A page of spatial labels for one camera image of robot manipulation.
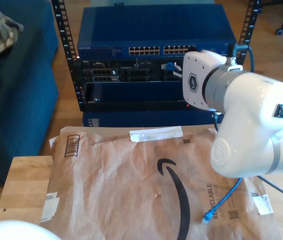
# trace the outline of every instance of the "blue equipment box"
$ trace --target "blue equipment box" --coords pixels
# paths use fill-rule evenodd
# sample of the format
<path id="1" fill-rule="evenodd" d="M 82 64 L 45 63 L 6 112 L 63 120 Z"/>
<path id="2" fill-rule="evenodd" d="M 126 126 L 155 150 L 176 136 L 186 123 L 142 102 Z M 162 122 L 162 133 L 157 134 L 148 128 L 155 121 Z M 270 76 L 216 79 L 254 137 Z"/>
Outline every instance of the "blue equipment box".
<path id="1" fill-rule="evenodd" d="M 129 5 L 84 8 L 77 48 L 81 61 L 134 60 L 192 46 L 226 55 L 235 43 L 221 4 Z"/>

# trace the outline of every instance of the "wooden table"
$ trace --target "wooden table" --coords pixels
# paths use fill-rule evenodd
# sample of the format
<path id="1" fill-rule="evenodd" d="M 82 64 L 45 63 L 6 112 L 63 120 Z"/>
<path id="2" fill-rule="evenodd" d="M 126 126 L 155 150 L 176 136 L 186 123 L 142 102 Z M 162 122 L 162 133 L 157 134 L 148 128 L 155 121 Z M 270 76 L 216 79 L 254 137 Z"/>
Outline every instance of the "wooden table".
<path id="1" fill-rule="evenodd" d="M 194 129 L 182 127 L 183 131 Z M 66 127 L 61 132 L 84 131 L 102 136 L 127 134 L 132 128 Z M 47 194 L 51 156 L 15 157 L 0 199 L 0 220 L 14 219 L 39 224 Z M 264 176 L 283 189 L 283 173 Z M 283 238 L 283 194 L 264 184 Z"/>
<path id="2" fill-rule="evenodd" d="M 51 156 L 13 158 L 0 198 L 0 220 L 41 222 L 52 167 Z"/>

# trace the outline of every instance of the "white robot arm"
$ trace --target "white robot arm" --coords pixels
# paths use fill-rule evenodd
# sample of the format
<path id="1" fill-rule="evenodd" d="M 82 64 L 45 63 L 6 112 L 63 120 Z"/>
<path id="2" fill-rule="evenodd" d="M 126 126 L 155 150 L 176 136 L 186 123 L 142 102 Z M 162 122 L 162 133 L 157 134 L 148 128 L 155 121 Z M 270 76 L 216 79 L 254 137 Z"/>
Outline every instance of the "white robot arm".
<path id="1" fill-rule="evenodd" d="M 185 54 L 182 88 L 190 105 L 224 114 L 210 152 L 216 172 L 229 178 L 283 172 L 283 82 L 203 50 Z"/>

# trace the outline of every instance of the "black cable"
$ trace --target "black cable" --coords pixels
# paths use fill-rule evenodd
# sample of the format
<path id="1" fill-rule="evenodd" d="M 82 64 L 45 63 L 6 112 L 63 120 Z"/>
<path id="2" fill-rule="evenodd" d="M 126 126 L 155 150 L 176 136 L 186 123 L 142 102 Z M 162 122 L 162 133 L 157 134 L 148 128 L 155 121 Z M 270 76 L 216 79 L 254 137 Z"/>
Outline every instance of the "black cable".
<path id="1" fill-rule="evenodd" d="M 255 71 L 254 54 L 251 46 L 248 46 L 249 59 L 250 59 L 250 71 L 253 73 Z"/>
<path id="2" fill-rule="evenodd" d="M 267 180 L 266 178 L 264 178 L 262 176 L 257 176 L 257 177 L 260 178 L 261 180 L 263 180 L 268 185 L 272 186 L 274 189 L 280 191 L 283 194 L 283 189 L 281 189 L 280 187 L 276 186 L 275 184 L 273 184 L 272 182 L 270 182 L 269 180 Z"/>
<path id="3" fill-rule="evenodd" d="M 235 44 L 235 45 L 229 45 L 227 49 L 227 56 L 236 57 L 237 52 L 239 51 L 248 51 L 249 52 L 249 58 L 250 58 L 250 71 L 253 73 L 255 71 L 255 62 L 254 62 L 254 54 L 251 46 L 247 44 Z"/>
<path id="4" fill-rule="evenodd" d="M 217 125 L 217 120 L 218 120 L 218 115 L 216 114 L 216 112 L 214 112 L 214 122 L 213 125 L 215 126 L 216 131 L 218 132 L 219 127 Z M 280 187 L 276 186 L 275 184 L 273 184 L 272 182 L 270 182 L 269 180 L 267 180 L 266 178 L 262 177 L 262 176 L 257 176 L 259 179 L 263 180 L 265 183 L 267 183 L 268 185 L 272 186 L 274 189 L 280 191 L 283 194 L 283 189 L 281 189 Z"/>

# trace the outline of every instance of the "wooden floor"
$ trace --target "wooden floor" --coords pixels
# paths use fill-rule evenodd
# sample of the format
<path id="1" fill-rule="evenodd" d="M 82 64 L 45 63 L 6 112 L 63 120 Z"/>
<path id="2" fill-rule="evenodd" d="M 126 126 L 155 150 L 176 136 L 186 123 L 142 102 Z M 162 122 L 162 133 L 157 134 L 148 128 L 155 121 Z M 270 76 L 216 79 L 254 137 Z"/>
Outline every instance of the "wooden floor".
<path id="1" fill-rule="evenodd" d="M 239 37 L 248 0 L 216 0 L 223 4 L 232 30 Z M 81 17 L 84 7 L 89 6 L 88 0 L 65 0 L 70 29 L 76 46 Z M 257 24 L 252 35 L 251 47 L 255 56 L 255 71 L 262 75 L 283 81 L 283 35 L 276 36 L 275 30 L 283 22 L 283 5 L 265 7 L 258 15 Z M 59 90 L 59 100 L 52 116 L 41 155 L 50 155 L 48 140 L 59 134 L 66 126 L 81 126 L 82 113 L 79 110 L 71 75 L 62 45 L 59 44 L 57 55 L 52 64 L 55 80 Z M 250 69 L 249 59 L 244 64 Z"/>

